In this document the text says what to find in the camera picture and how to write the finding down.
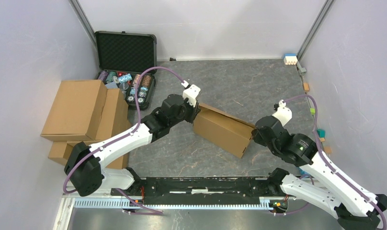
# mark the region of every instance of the colorful block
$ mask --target colorful block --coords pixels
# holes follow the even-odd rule
[[[330,146],[325,146],[323,147],[323,151],[325,151],[327,155],[330,155],[332,153],[332,148]]]
[[[308,83],[304,83],[304,91],[309,92],[309,84]]]
[[[318,128],[316,131],[318,132],[318,135],[319,135],[320,138],[324,138],[325,137],[326,132],[323,129]]]

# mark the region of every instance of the open cardboard box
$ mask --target open cardboard box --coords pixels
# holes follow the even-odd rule
[[[199,103],[199,107],[201,112],[193,122],[193,131],[241,158],[253,138],[255,125],[204,103]]]
[[[128,105],[123,98],[120,89],[108,89],[105,104],[102,111],[102,118],[97,129],[97,140],[84,141],[86,145],[109,139],[121,132],[131,128],[127,119]],[[80,141],[54,141],[48,158],[65,165],[72,152],[73,147]],[[107,167],[111,169],[123,169],[128,165],[129,154],[114,160]]]

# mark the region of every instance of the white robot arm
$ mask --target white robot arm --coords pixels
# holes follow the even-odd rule
[[[182,85],[185,87],[183,96],[169,95],[161,107],[125,132],[90,146],[84,142],[75,145],[64,172],[68,175],[74,170],[70,181],[80,196],[88,196],[98,188],[127,189],[134,181],[132,174],[126,169],[106,169],[106,166],[120,156],[167,135],[181,121],[194,121],[200,111],[196,100],[200,89],[187,82]],[[88,154],[92,155],[75,168]]]
[[[286,194],[302,198],[325,210],[338,219],[345,229],[375,229],[380,220],[377,216],[378,212],[370,202],[385,211],[387,196],[376,195],[361,187],[341,171],[325,152],[322,152],[326,161],[335,169],[332,171],[318,153],[316,143],[312,139],[303,134],[289,134],[284,129],[283,126],[292,118],[292,113],[286,104],[280,101],[275,105],[275,109],[277,112],[273,115],[257,121],[256,129],[253,131],[254,141],[267,146],[273,155],[317,178],[329,191],[302,183],[287,171],[281,173],[280,178],[275,179],[282,182],[280,189]],[[365,200],[339,175],[346,178],[349,184],[360,189],[370,200]]]

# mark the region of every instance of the black carrying case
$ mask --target black carrying case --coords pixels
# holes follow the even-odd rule
[[[99,67],[102,72],[115,71],[117,73],[130,73],[135,78],[148,68],[157,66],[157,38],[153,34],[130,34],[126,32],[97,31],[95,33],[98,48]],[[148,108],[154,93],[156,79],[152,70],[148,74],[152,77],[150,87],[143,103],[139,103],[140,110]],[[139,94],[140,85],[136,87],[135,93]],[[125,100],[130,108],[136,108],[136,102],[128,101],[132,86],[125,91]]]

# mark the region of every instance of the box flap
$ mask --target box flap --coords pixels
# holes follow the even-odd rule
[[[99,124],[98,132],[96,134],[96,140],[106,140],[113,137],[114,129],[118,125],[115,117],[116,114],[121,112],[120,105],[123,100],[123,94],[120,89],[108,89],[106,94],[106,102],[103,107],[102,118]]]
[[[226,116],[226,117],[228,117],[228,118],[231,118],[231,119],[233,119],[233,120],[235,120],[235,121],[238,121],[238,122],[240,122],[240,123],[242,123],[242,124],[245,124],[245,125],[247,125],[247,126],[249,126],[249,127],[252,127],[253,129],[256,128],[256,126],[255,126],[254,124],[250,123],[250,122],[246,122],[246,121],[243,121],[243,120],[241,120],[241,119],[238,119],[237,117],[234,117],[234,116],[232,116],[232,115],[230,115],[230,114],[228,114],[228,113],[226,113],[226,112],[223,112],[223,111],[221,111],[221,110],[219,110],[219,109],[213,108],[213,107],[211,107],[210,105],[207,105],[207,104],[205,104],[205,103],[199,103],[199,107],[200,107],[201,109],[204,109],[204,110],[206,110],[206,109],[212,110],[212,111],[214,111],[214,112],[216,112],[216,113],[218,113],[218,114],[221,114],[221,115]]]

